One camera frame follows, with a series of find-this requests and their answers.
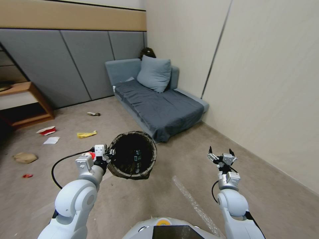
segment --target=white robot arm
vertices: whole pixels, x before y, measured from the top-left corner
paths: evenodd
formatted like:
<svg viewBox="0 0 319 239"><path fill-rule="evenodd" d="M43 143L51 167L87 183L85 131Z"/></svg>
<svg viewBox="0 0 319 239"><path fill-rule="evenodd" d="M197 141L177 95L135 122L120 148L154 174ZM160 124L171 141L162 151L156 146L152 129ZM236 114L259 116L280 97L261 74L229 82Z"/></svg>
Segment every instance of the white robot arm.
<svg viewBox="0 0 319 239"><path fill-rule="evenodd" d="M86 222L109 161L105 155L105 145L96 145L94 148L95 162L99 166L94 165L90 153L85 153L75 161L79 177L65 185L58 193L54 215L38 239L86 238Z"/></svg>
<svg viewBox="0 0 319 239"><path fill-rule="evenodd" d="M240 176L231 165L238 159L233 151L217 157L210 147L208 158L217 164L219 169L218 187L221 190L217 195L217 203L222 210L225 230L228 239L264 239L264 235L249 212L246 198L238 192Z"/></svg>

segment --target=bottle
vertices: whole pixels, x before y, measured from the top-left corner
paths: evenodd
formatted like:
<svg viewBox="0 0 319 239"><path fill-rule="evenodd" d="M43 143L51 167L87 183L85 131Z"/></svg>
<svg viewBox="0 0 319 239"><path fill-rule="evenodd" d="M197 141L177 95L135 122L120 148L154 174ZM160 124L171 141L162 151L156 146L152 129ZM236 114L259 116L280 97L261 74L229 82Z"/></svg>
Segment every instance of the bottle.
<svg viewBox="0 0 319 239"><path fill-rule="evenodd" d="M141 163L142 163L141 159L142 159L141 151L139 149L136 149L134 151L134 161L135 161L135 172L136 173L140 172Z"/></svg>

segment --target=blue pillow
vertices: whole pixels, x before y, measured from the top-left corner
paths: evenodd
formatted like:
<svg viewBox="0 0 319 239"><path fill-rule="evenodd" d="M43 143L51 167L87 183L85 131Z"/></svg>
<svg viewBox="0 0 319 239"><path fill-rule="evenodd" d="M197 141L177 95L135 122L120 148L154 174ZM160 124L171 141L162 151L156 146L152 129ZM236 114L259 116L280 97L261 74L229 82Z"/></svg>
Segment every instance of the blue pillow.
<svg viewBox="0 0 319 239"><path fill-rule="evenodd" d="M169 83L170 73L169 59L158 59L143 55L141 71L137 75L137 81L147 88L163 93Z"/></svg>

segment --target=yellow wrapper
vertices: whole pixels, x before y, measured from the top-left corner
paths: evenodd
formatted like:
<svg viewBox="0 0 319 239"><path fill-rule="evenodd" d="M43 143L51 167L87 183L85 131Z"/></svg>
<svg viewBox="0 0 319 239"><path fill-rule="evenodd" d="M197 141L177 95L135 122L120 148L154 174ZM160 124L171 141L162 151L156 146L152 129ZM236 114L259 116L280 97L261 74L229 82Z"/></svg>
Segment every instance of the yellow wrapper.
<svg viewBox="0 0 319 239"><path fill-rule="evenodd" d="M76 135L78 138L86 138L86 137L90 137L90 136L95 135L95 134L97 134L96 130L93 131L92 133L77 133Z"/></svg>

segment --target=wooden table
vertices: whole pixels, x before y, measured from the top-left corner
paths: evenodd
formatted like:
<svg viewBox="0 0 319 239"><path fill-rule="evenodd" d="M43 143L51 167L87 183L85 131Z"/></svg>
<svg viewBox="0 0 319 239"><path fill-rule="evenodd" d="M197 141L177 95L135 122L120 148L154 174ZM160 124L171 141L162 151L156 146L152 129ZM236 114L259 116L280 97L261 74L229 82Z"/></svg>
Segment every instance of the wooden table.
<svg viewBox="0 0 319 239"><path fill-rule="evenodd" d="M14 128L54 119L53 111L31 82L0 92L0 117Z"/></svg>

